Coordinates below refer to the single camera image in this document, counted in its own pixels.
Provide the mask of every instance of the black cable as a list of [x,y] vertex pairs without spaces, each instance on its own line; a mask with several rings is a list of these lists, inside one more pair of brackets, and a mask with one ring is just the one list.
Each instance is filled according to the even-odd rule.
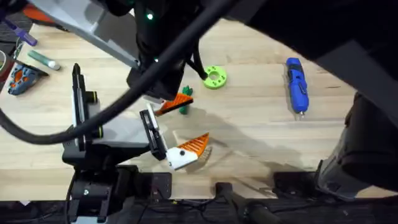
[[139,223],[141,222],[141,219],[142,219],[142,217],[144,216],[144,213],[145,213],[145,211],[147,210],[147,208],[148,208],[148,204],[147,204],[147,205],[144,207],[144,209],[142,210],[141,215],[140,215],[139,218],[138,218],[137,224],[139,224]]
[[195,62],[192,62],[190,59],[186,60],[187,65],[189,65],[189,67],[191,67],[192,69],[194,69],[195,72],[197,72],[197,74],[199,74],[200,78],[202,78],[202,74],[200,69],[197,67],[197,65],[195,65]]
[[56,134],[32,134],[14,124],[0,109],[0,125],[11,135],[32,144],[56,144],[70,141],[101,126],[119,113],[132,105],[143,92],[148,90],[152,84],[165,75],[170,65],[173,65],[184,53],[187,46],[195,44],[198,39],[212,26],[218,19],[228,12],[237,0],[218,0],[212,6],[206,8],[173,42],[159,57],[157,63],[153,63],[146,72],[133,84],[125,94],[105,110],[85,121],[75,128],[68,129]]
[[184,214],[186,212],[190,212],[192,210],[197,210],[200,212],[200,216],[202,217],[202,219],[208,223],[218,223],[218,221],[213,221],[210,220],[209,218],[207,218],[205,216],[205,212],[207,210],[207,205],[211,204],[211,203],[215,203],[217,200],[219,199],[219,197],[207,200],[205,202],[199,203],[198,205],[192,205],[192,204],[188,204],[188,203],[183,203],[183,202],[178,202],[178,204],[176,204],[176,206],[184,206],[184,207],[189,207],[183,211],[179,210],[179,211],[162,211],[162,210],[156,210],[154,208],[150,208],[147,207],[148,210],[155,212],[155,213],[160,213],[160,214]]
[[[48,217],[51,217],[51,216],[53,216],[53,215],[55,215],[55,214],[57,214],[57,213],[62,211],[62,207],[57,206],[58,203],[55,203],[55,204],[56,204],[56,206],[53,205],[50,209],[48,209],[48,212],[46,212],[47,214],[42,215],[40,217],[25,218],[25,219],[18,219],[18,220],[6,220],[4,222],[5,223],[27,223],[27,222],[36,222],[36,221],[44,220],[44,219],[46,219]],[[37,207],[37,210],[39,211],[39,213],[44,213],[39,206],[35,206],[35,207]]]
[[208,75],[203,68],[203,64],[201,62],[200,53],[199,53],[199,41],[195,43],[193,46],[193,62],[195,63],[196,68],[198,69],[197,73],[199,74],[202,80],[206,80]]
[[77,172],[78,171],[75,170],[75,172],[73,173],[72,179],[70,180],[70,184],[69,184],[69,187],[68,187],[67,197],[65,199],[65,206],[63,208],[63,219],[65,221],[65,224],[70,224],[70,220],[69,220],[69,216],[68,216],[69,201],[70,201],[70,196],[72,194],[72,186],[73,186],[73,183],[74,183],[74,181],[76,179],[76,173]]
[[51,213],[48,213],[48,214],[43,215],[43,216],[38,217],[38,218],[28,218],[28,219],[21,219],[21,220],[8,220],[8,221],[6,221],[6,223],[27,223],[27,222],[40,221],[40,220],[46,219],[48,217],[51,217],[51,216],[57,214],[58,212],[59,211],[51,212]]

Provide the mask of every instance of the black metal bracket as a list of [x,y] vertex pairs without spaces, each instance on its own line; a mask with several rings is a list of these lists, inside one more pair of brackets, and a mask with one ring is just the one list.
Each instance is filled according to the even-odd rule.
[[104,223],[109,215],[123,208],[128,197],[135,200],[160,200],[171,196],[170,173],[140,173],[137,166],[119,166],[111,170],[76,171],[72,183],[68,217],[97,217]]

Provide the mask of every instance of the wooden table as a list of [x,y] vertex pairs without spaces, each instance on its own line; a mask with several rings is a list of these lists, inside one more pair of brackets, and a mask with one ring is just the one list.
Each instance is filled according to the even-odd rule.
[[[13,121],[33,133],[54,133],[72,121],[72,67],[79,63],[88,90],[96,90],[107,106],[127,90],[129,67],[74,34],[33,25],[39,40],[36,51],[56,60],[53,71],[27,56],[25,44],[19,60],[50,74],[20,96],[0,95],[1,108]],[[144,171],[173,173],[173,198],[209,198],[218,181],[234,184],[245,197],[274,197],[272,174],[283,170],[315,170],[329,156],[343,129],[354,90],[282,44],[236,22],[221,21],[202,38],[204,65],[221,65],[228,73],[226,86],[206,89],[187,68],[182,87],[194,89],[189,114],[175,111],[158,119],[169,146],[207,131],[211,139],[205,156],[172,172],[167,162],[150,153],[127,161]],[[303,121],[293,114],[284,75],[288,57],[303,63],[310,108]],[[123,113],[138,117],[140,100]],[[0,200],[62,200],[73,169],[61,160],[61,144],[36,146],[0,130]],[[375,188],[362,197],[390,192]]]

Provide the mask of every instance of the marker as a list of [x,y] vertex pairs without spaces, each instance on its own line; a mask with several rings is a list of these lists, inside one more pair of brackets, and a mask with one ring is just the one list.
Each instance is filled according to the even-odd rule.
[[27,53],[30,57],[35,59],[36,61],[42,63],[43,65],[47,66],[48,68],[58,70],[61,68],[61,66],[54,60],[47,58],[46,56],[37,53],[34,50],[31,50],[30,52]]

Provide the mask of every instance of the blue handle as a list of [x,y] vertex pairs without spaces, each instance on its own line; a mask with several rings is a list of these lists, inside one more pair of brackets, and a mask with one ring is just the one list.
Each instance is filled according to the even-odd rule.
[[290,99],[296,113],[306,112],[310,100],[308,99],[307,83],[304,71],[298,58],[288,58],[286,61],[289,76]]

